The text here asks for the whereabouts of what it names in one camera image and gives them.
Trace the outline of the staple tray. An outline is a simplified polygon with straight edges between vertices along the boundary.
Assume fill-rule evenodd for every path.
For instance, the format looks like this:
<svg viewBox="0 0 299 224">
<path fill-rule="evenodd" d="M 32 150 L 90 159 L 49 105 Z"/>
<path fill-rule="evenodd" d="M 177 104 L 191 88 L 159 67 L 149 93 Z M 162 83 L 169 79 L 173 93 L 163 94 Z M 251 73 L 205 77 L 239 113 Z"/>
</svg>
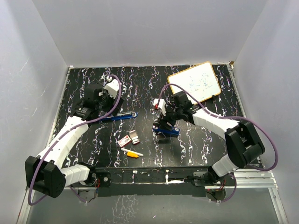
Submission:
<svg viewBox="0 0 299 224">
<path fill-rule="evenodd" d="M 129 137 L 130 137 L 133 145 L 140 143 L 140 140 L 139 140 L 136 130 L 129 131 L 128 133 L 129 133 Z"/>
</svg>

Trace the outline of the red white staple box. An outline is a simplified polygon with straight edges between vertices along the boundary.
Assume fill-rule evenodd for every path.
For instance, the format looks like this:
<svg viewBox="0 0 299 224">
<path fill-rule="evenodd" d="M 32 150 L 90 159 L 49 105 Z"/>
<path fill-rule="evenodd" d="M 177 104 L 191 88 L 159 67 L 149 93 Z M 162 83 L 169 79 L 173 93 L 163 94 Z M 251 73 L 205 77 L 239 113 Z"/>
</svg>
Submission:
<svg viewBox="0 0 299 224">
<path fill-rule="evenodd" d="M 120 147 L 124 147 L 124 146 L 127 145 L 130 141 L 131 141 L 131 138 L 130 138 L 128 135 L 126 135 L 125 137 L 123 137 L 122 139 L 120 139 L 120 140 L 118 141 L 118 145 L 119 145 Z"/>
</svg>

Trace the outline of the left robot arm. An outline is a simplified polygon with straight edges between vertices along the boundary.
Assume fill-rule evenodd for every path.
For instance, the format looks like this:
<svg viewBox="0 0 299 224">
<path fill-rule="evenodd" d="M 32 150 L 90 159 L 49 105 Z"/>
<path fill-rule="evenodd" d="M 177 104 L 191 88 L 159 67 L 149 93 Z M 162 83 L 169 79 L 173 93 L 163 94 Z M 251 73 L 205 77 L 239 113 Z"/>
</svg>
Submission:
<svg viewBox="0 0 299 224">
<path fill-rule="evenodd" d="M 115 115 L 120 103 L 121 83 L 117 78 L 111 78 L 106 85 L 89 84 L 83 98 L 72 107 L 65 125 L 51 143 L 38 156 L 26 159 L 25 174 L 29 192 L 35 190 L 56 198 L 65 187 L 74 183 L 94 185 L 97 178 L 91 166 L 76 164 L 64 168 L 63 163 L 91 124 Z"/>
</svg>

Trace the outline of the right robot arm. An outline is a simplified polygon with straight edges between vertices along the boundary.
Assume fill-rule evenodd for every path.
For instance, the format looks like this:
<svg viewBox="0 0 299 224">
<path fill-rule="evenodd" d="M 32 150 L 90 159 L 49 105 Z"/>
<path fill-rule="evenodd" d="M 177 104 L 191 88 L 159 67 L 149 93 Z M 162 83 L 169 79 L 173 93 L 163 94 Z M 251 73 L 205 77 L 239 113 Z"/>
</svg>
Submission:
<svg viewBox="0 0 299 224">
<path fill-rule="evenodd" d="M 265 147 L 251 122 L 222 119 L 207 108 L 193 104 L 183 91 L 172 95 L 169 104 L 156 98 L 153 106 L 161 112 L 154 123 L 157 128 L 171 131 L 178 120 L 184 120 L 204 127 L 225 140 L 227 154 L 210 166 L 206 174 L 206 178 L 213 185 L 221 184 L 225 175 L 246 167 L 265 152 Z"/>
</svg>

